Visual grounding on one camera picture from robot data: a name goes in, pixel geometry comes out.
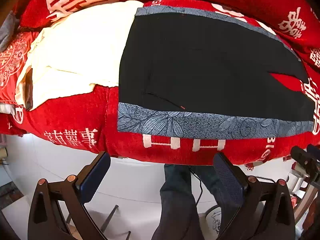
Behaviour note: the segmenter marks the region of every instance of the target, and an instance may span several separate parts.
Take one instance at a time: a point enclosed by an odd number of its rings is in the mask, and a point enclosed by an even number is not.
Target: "dark pants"
[[[228,194],[220,182],[213,166],[191,166],[209,192],[221,206],[224,228],[238,207],[225,201]],[[152,240],[203,240],[196,202],[191,191],[189,166],[164,165],[165,183],[160,189],[162,213],[160,224]]]

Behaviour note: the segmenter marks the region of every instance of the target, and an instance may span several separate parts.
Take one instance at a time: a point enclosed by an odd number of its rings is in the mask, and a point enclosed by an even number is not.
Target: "white floor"
[[[95,154],[57,146],[32,134],[7,136],[8,166],[5,169],[21,192],[25,201],[31,204],[33,192],[39,179],[46,178],[49,182],[61,181],[70,174],[78,174],[83,166],[91,163]],[[242,169],[247,174],[261,177],[286,179],[293,160],[283,162],[282,158],[255,167],[252,172]],[[151,239],[159,224],[161,215],[161,200],[159,190],[164,183],[163,164],[144,163],[132,159],[111,160],[111,167],[103,179],[92,201],[85,206],[96,222],[101,226],[113,207],[119,209],[113,216],[105,231],[108,239],[124,240],[126,232],[132,231],[130,240]],[[193,194],[198,199],[199,182],[193,178]],[[198,212],[203,213],[215,205],[212,195],[204,188],[204,193],[198,204]],[[62,210],[67,217],[68,211],[62,203]],[[6,208],[6,214],[18,212],[14,205]]]

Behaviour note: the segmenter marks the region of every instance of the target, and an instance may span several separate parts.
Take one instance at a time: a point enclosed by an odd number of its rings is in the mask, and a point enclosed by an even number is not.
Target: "gray trousers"
[[[238,207],[228,199],[213,166],[191,166],[221,207],[220,231],[228,224]],[[152,240],[204,240],[200,229],[196,201],[191,191],[189,166],[164,165],[165,183],[160,189],[161,219]]]

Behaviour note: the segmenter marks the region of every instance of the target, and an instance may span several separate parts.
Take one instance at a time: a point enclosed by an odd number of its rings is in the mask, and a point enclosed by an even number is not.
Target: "screw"
[[[69,182],[73,182],[75,179],[76,179],[75,175],[70,175],[67,177],[67,181],[69,181]]]
[[[284,179],[280,179],[280,180],[279,180],[279,184],[280,184],[281,186],[284,186],[284,185],[285,185],[285,180],[284,180]]]
[[[257,181],[257,178],[255,176],[249,176],[248,180],[250,182],[256,182]]]
[[[38,181],[38,184],[39,185],[42,185],[42,184],[44,184],[45,183],[45,179],[40,179],[39,181]]]

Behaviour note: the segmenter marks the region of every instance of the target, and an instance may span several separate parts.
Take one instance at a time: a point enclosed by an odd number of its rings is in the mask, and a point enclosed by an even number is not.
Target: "cream colored garment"
[[[15,99],[25,106],[25,76],[32,68],[33,109],[50,98],[119,85],[119,65],[139,1],[116,2],[75,12],[44,28],[31,44]]]

